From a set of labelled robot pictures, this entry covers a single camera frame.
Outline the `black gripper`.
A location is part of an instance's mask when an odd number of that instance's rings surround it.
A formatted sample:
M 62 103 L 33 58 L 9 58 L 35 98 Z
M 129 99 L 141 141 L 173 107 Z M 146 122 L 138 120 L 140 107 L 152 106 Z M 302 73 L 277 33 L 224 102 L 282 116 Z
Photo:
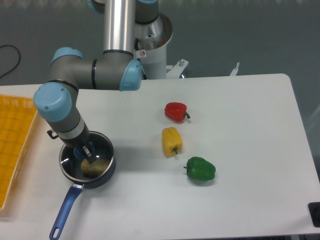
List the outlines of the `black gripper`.
M 86 145 L 90 135 L 87 127 L 84 127 L 80 133 L 76 133 L 75 131 L 60 133 L 51 129 L 47 131 L 47 134 L 51 139 L 60 138 L 67 147 L 74 148 L 76 159 L 86 159 L 89 164 L 93 164 L 97 160 L 94 146 Z

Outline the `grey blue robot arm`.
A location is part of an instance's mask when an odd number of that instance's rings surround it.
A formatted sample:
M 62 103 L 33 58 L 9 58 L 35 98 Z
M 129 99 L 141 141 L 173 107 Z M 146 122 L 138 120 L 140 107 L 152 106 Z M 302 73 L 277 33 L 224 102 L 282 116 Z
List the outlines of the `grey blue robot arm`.
M 79 90 L 140 88 L 142 65 L 135 59 L 135 28 L 154 23 L 159 4 L 156 0 L 90 0 L 88 4 L 104 15 L 102 58 L 86 61 L 76 49 L 58 49 L 48 82 L 34 93 L 33 102 L 51 132 L 94 163 L 97 156 L 89 142 L 89 129 L 76 106 Z

